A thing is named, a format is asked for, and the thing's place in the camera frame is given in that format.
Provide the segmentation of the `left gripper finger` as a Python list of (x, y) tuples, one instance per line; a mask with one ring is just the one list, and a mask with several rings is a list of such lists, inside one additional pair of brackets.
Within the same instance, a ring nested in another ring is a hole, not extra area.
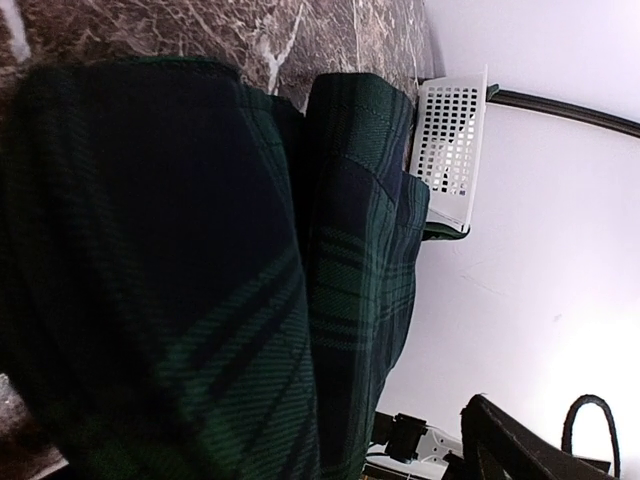
[(589, 480), (608, 474), (535, 435), (482, 395), (461, 412), (469, 479)]

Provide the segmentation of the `white laundry basket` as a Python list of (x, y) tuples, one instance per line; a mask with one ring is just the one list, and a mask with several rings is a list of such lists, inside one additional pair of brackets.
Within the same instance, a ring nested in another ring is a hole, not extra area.
[(409, 173), (430, 190), (426, 222), (470, 232), (488, 72), (426, 80), (418, 89)]

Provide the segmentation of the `dark green plaid garment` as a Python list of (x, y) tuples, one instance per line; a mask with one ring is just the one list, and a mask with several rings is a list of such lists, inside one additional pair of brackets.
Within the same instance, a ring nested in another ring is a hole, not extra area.
[(411, 100), (41, 67), (1, 143), (1, 368), (83, 479), (356, 479), (412, 316)]

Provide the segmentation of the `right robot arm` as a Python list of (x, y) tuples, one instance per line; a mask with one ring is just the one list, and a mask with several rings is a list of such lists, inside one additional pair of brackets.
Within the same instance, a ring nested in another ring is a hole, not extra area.
[(462, 442), (426, 420), (398, 413), (375, 412), (366, 458), (384, 457), (401, 464), (413, 462), (447, 466), (463, 458)]

